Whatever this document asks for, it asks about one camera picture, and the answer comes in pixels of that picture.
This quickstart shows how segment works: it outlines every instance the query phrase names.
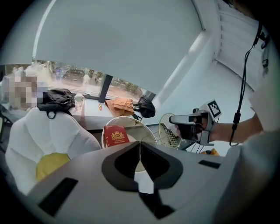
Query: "gold emblem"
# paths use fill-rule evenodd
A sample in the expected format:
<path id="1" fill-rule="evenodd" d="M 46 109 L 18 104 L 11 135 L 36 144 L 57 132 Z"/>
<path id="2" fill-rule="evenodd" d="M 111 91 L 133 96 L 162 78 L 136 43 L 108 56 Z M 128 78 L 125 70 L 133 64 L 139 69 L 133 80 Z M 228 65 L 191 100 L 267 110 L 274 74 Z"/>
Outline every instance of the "gold emblem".
<path id="1" fill-rule="evenodd" d="M 124 138 L 123 133 L 120 133 L 118 131 L 115 131 L 115 133 L 112 133 L 112 139 L 113 140 L 120 140 L 120 139 L 123 139 L 123 138 Z"/>

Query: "orange cloth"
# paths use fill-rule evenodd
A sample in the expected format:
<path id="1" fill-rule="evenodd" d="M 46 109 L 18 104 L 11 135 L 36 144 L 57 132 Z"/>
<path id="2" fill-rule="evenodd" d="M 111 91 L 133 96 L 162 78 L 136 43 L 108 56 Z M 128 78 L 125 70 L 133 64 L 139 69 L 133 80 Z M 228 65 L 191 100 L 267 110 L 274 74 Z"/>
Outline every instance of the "orange cloth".
<path id="1" fill-rule="evenodd" d="M 134 114 L 132 99 L 106 100 L 105 104 L 115 117 Z"/>

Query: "round white table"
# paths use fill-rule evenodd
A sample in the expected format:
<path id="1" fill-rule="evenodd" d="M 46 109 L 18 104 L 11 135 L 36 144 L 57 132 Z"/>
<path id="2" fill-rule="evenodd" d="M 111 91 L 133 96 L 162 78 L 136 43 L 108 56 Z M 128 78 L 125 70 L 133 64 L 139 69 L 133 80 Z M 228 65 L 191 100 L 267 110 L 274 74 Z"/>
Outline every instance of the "round white table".
<path id="1" fill-rule="evenodd" d="M 154 134 L 151 132 L 151 130 L 146 125 L 144 125 L 141 121 L 138 121 L 132 117 L 116 117 L 110 120 L 106 125 L 124 126 L 130 142 L 139 141 L 139 142 L 157 144 L 157 140 L 154 137 Z M 101 145 L 103 149 L 107 148 L 107 144 L 104 136 L 104 129 L 102 131 L 102 136 L 101 136 Z M 141 163 L 141 160 L 139 160 L 139 163 L 135 169 L 135 173 L 140 174 L 141 172 L 146 172 L 146 171 Z"/>

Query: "glass window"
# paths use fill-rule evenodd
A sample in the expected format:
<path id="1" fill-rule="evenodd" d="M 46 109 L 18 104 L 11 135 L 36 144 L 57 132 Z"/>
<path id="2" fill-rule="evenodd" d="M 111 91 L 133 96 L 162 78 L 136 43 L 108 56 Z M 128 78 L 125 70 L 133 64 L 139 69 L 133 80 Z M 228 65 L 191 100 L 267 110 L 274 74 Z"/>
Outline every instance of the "glass window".
<path id="1" fill-rule="evenodd" d="M 50 88 L 66 88 L 74 93 L 80 91 L 87 95 L 99 94 L 105 76 L 102 72 L 60 62 L 38 62 L 44 63 L 51 72 L 51 78 L 48 80 Z"/>
<path id="2" fill-rule="evenodd" d="M 146 93 L 146 91 L 147 90 L 135 84 L 113 77 L 107 96 L 115 98 L 128 98 L 132 99 L 134 102 L 138 102 L 140 96 Z"/>
<path id="3" fill-rule="evenodd" d="M 5 65 L 5 75 L 9 75 L 13 72 L 14 69 L 18 69 L 20 67 L 23 67 L 23 69 L 25 70 L 29 65 L 26 64 L 13 64 L 13 65 Z"/>

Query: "black cable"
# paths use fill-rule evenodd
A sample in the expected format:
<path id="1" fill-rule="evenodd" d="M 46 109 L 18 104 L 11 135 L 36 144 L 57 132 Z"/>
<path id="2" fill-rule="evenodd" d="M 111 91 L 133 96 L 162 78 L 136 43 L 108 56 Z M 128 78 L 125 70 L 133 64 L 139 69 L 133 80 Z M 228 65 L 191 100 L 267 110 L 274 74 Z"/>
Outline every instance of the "black cable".
<path id="1" fill-rule="evenodd" d="M 205 145 L 203 145 L 203 147 L 201 148 L 201 150 L 204 148 Z M 201 150 L 199 151 L 199 153 L 201 152 Z"/>
<path id="2" fill-rule="evenodd" d="M 198 149 L 196 150 L 196 153 L 198 152 L 199 149 L 200 149 L 200 145 L 198 146 Z"/>
<path id="3" fill-rule="evenodd" d="M 192 147 L 192 150 L 193 150 L 193 148 L 196 146 L 196 143 L 194 144 L 194 146 Z M 190 151 L 190 152 L 192 152 L 192 150 Z"/>
<path id="4" fill-rule="evenodd" d="M 235 134 L 235 130 L 237 129 L 237 126 L 239 124 L 240 117 L 241 117 L 240 110 L 241 110 L 242 101 L 243 101 L 243 97 L 244 97 L 244 94 L 245 94 L 245 87 L 246 87 L 246 65 L 247 65 L 247 60 L 248 60 L 248 57 L 250 55 L 250 52 L 254 49 L 254 47 L 258 43 L 259 36 L 261 34 L 261 31 L 262 31 L 262 27 L 263 27 L 262 24 L 259 23 L 258 31 L 257 31 L 256 37 L 255 37 L 255 40 L 253 42 L 253 45 L 252 45 L 251 49 L 245 54 L 244 69 L 243 69 L 242 83 L 241 83 L 241 89 L 240 89 L 240 98 L 239 98 L 238 109 L 237 109 L 237 112 L 235 113 L 234 119 L 233 119 L 232 133 L 231 133 L 231 138 L 230 138 L 230 141 L 229 141 L 230 146 L 239 145 L 238 143 L 235 144 L 235 145 L 232 145 L 232 140 L 233 140 L 233 136 Z"/>

